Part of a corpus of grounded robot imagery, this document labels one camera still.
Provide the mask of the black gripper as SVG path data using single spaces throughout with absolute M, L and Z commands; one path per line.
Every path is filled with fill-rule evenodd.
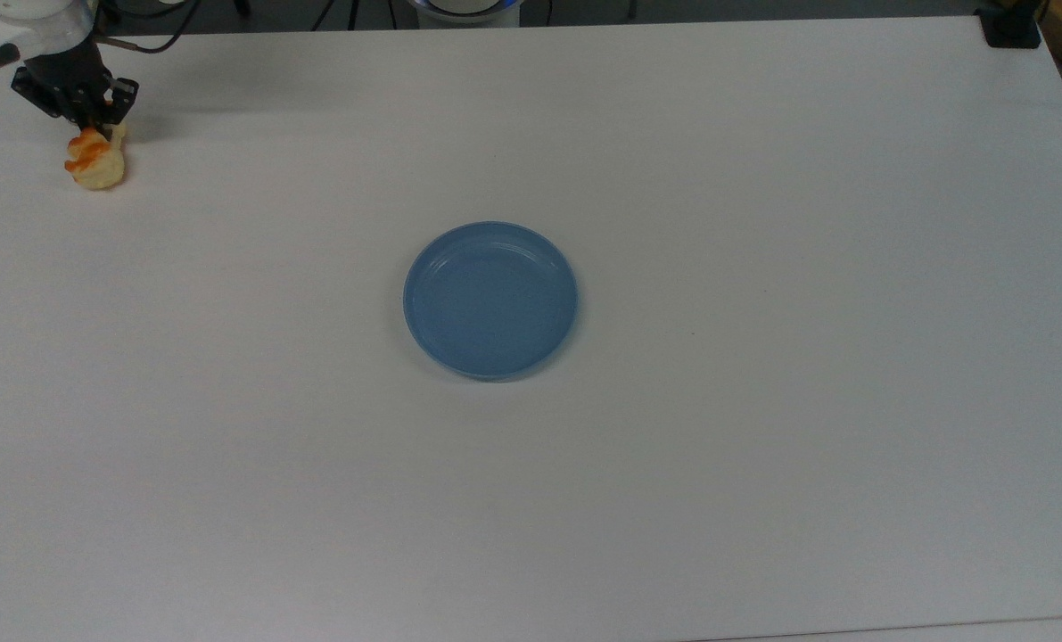
M 140 86 L 134 80 L 114 77 L 98 44 L 87 37 L 63 52 L 22 62 L 10 88 L 49 117 L 66 120 L 85 133 L 95 131 L 110 141 L 112 126 L 127 117 Z

